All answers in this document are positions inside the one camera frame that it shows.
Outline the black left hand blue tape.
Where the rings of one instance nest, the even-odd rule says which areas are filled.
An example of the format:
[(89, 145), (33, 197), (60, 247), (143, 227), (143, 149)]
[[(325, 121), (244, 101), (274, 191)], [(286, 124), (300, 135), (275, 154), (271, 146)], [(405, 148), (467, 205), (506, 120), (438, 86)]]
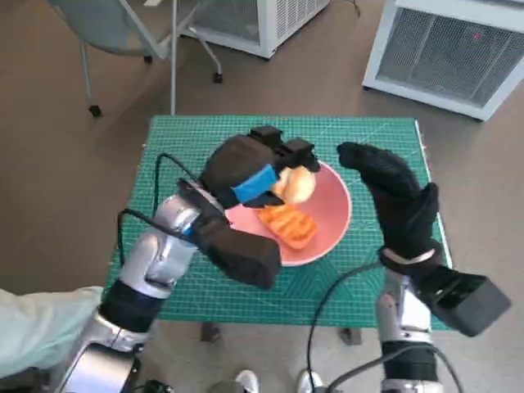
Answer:
[(226, 210), (238, 205), (280, 206), (284, 200), (271, 187), (282, 170), (300, 166), (320, 171), (314, 144), (302, 138), (284, 142), (282, 130), (264, 125), (225, 140), (207, 160), (199, 180)]

